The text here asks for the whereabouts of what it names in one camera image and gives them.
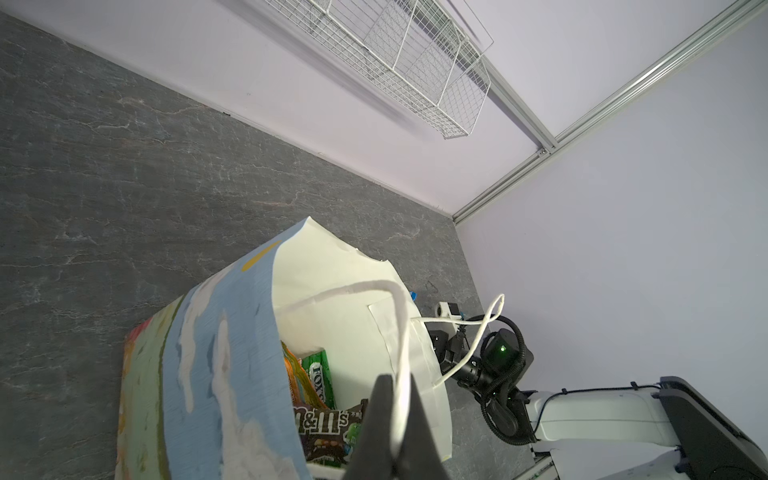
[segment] yellow stripe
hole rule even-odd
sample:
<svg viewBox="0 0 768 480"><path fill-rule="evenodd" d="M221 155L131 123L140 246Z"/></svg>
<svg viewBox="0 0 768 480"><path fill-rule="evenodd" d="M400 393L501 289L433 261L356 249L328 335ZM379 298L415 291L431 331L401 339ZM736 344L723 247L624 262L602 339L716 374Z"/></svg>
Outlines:
<svg viewBox="0 0 768 480"><path fill-rule="evenodd" d="M280 243L280 241L281 240L278 240L277 242L273 243L272 245L269 245L267 248L265 248L264 250L261 250L259 253L254 255L252 259L250 259L247 262L245 262L245 265L243 265L243 272L247 271L249 268L251 268L252 266L256 265L256 262L261 260L261 257L266 255L267 252L269 252L274 247L276 247L277 244Z"/></svg>

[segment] aluminum frame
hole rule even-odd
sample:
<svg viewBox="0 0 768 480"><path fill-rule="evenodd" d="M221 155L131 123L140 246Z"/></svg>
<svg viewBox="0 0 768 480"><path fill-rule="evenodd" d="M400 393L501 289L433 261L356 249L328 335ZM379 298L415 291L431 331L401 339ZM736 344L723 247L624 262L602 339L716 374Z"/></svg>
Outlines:
<svg viewBox="0 0 768 480"><path fill-rule="evenodd" d="M499 198L503 193L519 184L545 161L558 156L574 140L593 131L594 127L602 124L611 115L645 93L659 80L702 55L717 42L745 25L767 6L768 0L737 0L702 28L695 31L690 37L683 40L677 47L666 53L665 56L659 58L658 61L643 73L633 78L609 98L606 98L598 106L586 113L586 115L575 121L570 127L555 137L554 141L547 135L548 131L541 121L535 117L533 112L508 86L506 81L503 81L503 78L498 75L498 71L486 61L486 68L492 77L492 88L496 88L501 92L499 97L502 101L510 107L512 113L520 119L521 123L539 139L541 149L456 212L452 216L454 223L459 225L461 222L466 221L483 207Z"/></svg>

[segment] green candy package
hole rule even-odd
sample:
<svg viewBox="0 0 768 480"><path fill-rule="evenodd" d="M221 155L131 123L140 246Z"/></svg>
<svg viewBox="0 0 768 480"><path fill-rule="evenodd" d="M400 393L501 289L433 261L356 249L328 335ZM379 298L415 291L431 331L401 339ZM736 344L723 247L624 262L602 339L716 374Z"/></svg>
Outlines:
<svg viewBox="0 0 768 480"><path fill-rule="evenodd" d="M333 399L331 371L328 368L326 351L320 350L318 353L305 356L301 359L301 367L309 376L317 396L320 397L329 409L334 410L336 408L336 401Z"/></svg>

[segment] gray stone floor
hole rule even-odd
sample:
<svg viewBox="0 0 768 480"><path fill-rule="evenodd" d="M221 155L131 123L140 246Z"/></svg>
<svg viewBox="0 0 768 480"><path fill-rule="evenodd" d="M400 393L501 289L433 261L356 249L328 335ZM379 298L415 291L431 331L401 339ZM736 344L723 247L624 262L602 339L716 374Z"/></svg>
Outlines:
<svg viewBox="0 0 768 480"><path fill-rule="evenodd" d="M0 478L114 474L126 332L311 215L478 313L451 221L0 14ZM453 478L528 450L451 382Z"/></svg>

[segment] wire basket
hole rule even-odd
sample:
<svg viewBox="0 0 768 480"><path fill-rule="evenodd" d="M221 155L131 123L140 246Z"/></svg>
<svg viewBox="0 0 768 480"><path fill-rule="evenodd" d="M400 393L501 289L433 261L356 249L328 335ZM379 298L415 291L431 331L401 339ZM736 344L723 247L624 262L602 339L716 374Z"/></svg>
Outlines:
<svg viewBox="0 0 768 480"><path fill-rule="evenodd" d="M490 82L435 0L264 0L443 137L472 132Z"/></svg>

